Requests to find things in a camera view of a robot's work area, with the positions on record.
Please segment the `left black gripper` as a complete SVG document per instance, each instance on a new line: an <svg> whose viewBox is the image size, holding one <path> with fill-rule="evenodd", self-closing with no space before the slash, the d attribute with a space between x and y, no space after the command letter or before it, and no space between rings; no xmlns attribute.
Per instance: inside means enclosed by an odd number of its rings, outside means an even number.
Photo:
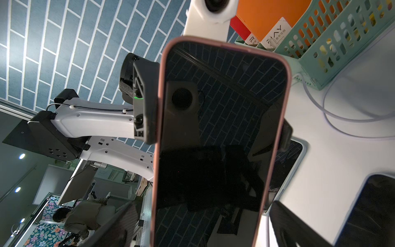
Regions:
<svg viewBox="0 0 395 247"><path fill-rule="evenodd" d="M133 106L134 139L156 143L159 63L128 53L123 61L119 90Z"/></svg>

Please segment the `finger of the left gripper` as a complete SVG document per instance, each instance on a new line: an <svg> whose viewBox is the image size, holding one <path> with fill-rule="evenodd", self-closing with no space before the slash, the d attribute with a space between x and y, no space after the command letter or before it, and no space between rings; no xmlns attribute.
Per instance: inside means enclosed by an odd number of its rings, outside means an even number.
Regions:
<svg viewBox="0 0 395 247"><path fill-rule="evenodd" d="M291 137L293 134L293 128L292 126L288 123L286 119L284 119L283 126L281 129L280 133L280 139L277 147L277 151L287 151L290 143L291 143Z"/></svg>

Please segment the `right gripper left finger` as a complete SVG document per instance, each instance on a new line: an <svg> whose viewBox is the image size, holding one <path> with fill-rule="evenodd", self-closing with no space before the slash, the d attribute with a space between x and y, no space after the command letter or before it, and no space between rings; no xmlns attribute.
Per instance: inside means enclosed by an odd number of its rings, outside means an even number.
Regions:
<svg viewBox="0 0 395 247"><path fill-rule="evenodd" d="M129 247L139 220L134 202L128 203L99 228L81 247Z"/></svg>

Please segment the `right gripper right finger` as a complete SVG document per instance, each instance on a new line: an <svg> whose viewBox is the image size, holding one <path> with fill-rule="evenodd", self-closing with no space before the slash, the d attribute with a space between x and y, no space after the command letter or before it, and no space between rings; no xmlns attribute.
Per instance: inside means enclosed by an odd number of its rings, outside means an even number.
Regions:
<svg viewBox="0 0 395 247"><path fill-rule="evenodd" d="M332 246L279 201L272 203L270 219L280 247Z"/></svg>

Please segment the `phone green case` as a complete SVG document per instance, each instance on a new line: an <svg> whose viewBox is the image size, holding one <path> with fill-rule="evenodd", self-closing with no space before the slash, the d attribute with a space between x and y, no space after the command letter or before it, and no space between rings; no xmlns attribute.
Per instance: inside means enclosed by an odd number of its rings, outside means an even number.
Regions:
<svg viewBox="0 0 395 247"><path fill-rule="evenodd" d="M305 157L308 147L307 141L293 137L287 151L277 154L270 181L268 199L262 215L268 215L272 203L280 200Z"/></svg>

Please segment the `phone pink case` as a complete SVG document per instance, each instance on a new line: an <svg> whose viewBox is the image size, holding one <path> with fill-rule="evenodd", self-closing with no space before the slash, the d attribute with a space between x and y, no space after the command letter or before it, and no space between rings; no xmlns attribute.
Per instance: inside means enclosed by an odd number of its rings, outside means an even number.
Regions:
<svg viewBox="0 0 395 247"><path fill-rule="evenodd" d="M291 86L272 52L192 36L160 63L152 247L253 247Z"/></svg>

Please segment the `phone blue case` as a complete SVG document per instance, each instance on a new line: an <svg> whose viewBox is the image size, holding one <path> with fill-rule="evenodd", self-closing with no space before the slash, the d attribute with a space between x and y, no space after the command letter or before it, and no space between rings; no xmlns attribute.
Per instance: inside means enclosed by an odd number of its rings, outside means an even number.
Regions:
<svg viewBox="0 0 395 247"><path fill-rule="evenodd" d="M395 245L395 178L369 176L350 209L336 247Z"/></svg>

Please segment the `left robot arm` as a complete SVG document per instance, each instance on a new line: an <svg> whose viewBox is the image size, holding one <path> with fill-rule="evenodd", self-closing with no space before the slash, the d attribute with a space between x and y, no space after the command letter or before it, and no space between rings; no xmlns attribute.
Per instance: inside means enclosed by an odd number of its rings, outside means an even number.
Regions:
<svg viewBox="0 0 395 247"><path fill-rule="evenodd" d="M258 179L286 151L291 68L267 51L182 43L161 63L128 54L120 88L130 106L94 103L64 89L56 110L22 122L5 143L61 161L85 160L74 178L90 180L104 163L161 183Z"/></svg>

